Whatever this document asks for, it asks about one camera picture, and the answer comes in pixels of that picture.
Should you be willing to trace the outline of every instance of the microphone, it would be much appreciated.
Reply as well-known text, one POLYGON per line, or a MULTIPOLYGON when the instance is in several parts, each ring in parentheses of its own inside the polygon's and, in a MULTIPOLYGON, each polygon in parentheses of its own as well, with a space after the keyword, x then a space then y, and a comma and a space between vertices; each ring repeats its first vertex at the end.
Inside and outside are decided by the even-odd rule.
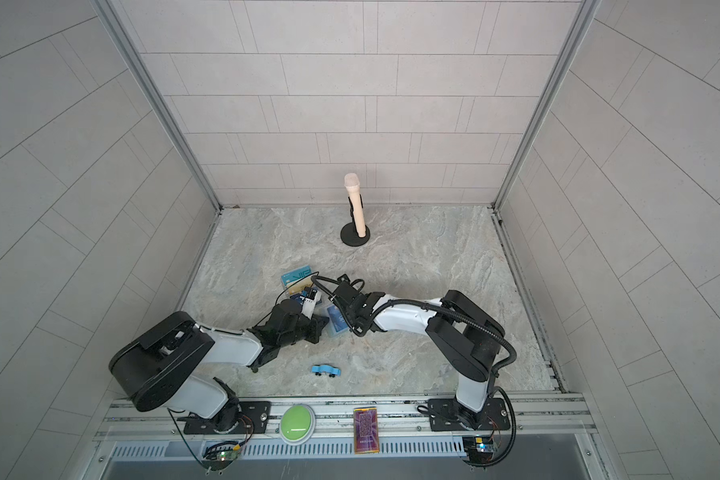
POLYGON ((349 201, 352 202, 353 215, 355 216, 355 229, 360 238, 365 237, 365 217, 362 214, 362 202, 360 201, 360 179, 357 174, 346 174, 344 176, 344 187, 349 194, 349 201))

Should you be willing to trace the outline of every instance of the gray tiled wall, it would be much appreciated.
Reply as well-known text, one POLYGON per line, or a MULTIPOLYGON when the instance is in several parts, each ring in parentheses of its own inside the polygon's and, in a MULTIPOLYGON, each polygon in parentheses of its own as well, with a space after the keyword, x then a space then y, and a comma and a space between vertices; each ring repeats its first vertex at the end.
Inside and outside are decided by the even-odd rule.
POLYGON ((604 0, 508 198, 620 473, 720 478, 720 0, 604 0))
POLYGON ((114 0, 223 204, 488 204, 578 2, 114 0))
POLYGON ((213 217, 88 1, 0 0, 0 480, 58 480, 213 217))

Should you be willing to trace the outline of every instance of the purple card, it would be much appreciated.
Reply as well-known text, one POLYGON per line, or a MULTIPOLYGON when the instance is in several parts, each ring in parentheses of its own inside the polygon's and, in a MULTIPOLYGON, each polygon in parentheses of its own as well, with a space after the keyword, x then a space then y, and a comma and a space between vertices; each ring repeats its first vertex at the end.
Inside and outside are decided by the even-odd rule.
POLYGON ((376 408, 355 408, 355 453, 378 453, 376 408))

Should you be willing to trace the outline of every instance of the microphone head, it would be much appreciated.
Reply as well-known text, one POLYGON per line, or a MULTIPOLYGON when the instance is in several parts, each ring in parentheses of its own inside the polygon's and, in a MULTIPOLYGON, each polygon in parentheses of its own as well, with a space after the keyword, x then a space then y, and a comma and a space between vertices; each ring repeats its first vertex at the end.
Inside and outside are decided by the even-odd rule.
POLYGON ((347 188, 360 187, 360 178, 357 174, 346 174, 344 176, 344 186, 347 188))

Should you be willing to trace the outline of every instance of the blue toy car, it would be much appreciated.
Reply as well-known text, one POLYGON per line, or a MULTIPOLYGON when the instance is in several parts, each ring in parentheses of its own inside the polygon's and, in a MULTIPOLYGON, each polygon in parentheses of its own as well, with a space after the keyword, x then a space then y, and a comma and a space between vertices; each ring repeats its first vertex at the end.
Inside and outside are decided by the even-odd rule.
POLYGON ((312 366, 312 373, 317 376, 327 373, 329 377, 333 378, 335 376, 340 376, 342 371, 330 365, 314 365, 312 366))

